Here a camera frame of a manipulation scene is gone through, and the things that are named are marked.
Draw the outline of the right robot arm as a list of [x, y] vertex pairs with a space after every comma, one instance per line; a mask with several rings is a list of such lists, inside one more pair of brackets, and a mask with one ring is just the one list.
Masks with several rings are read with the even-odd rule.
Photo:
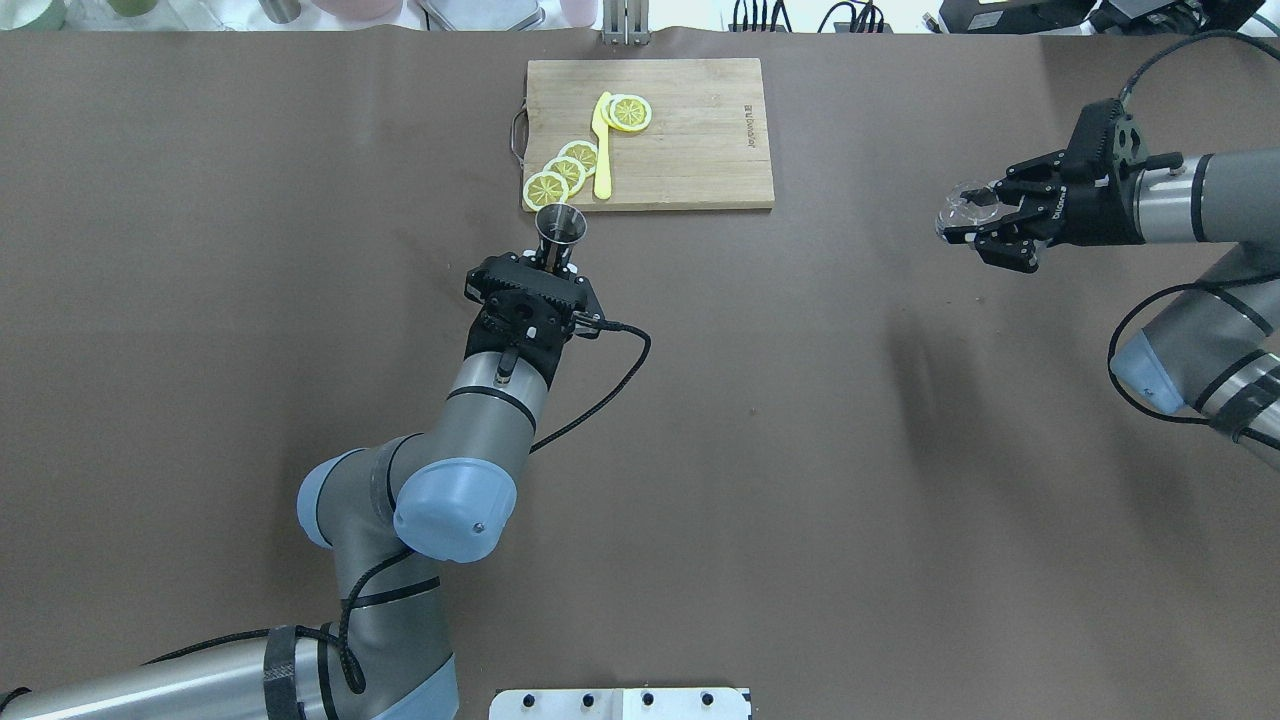
[[1033, 273], [1050, 249], [1198, 246], [1221, 255], [1117, 322], [1105, 365], [1120, 398], [1277, 465], [1277, 150], [1149, 150], [1117, 99], [1083, 108], [1064, 149], [960, 184], [936, 229]]

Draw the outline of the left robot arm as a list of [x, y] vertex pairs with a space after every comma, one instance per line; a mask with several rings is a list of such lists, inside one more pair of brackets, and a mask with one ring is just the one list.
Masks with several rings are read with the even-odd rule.
[[296, 511], [335, 561], [340, 616], [201, 644], [115, 676], [18, 691], [5, 719], [453, 719], [440, 565], [498, 544], [564, 345], [603, 311], [566, 252], [485, 259], [480, 306], [436, 427], [315, 469]]

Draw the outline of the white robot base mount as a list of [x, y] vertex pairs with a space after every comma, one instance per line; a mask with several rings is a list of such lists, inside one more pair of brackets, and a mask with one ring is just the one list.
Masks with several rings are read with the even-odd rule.
[[508, 689], [489, 719], [753, 719], [750, 691], [732, 687]]

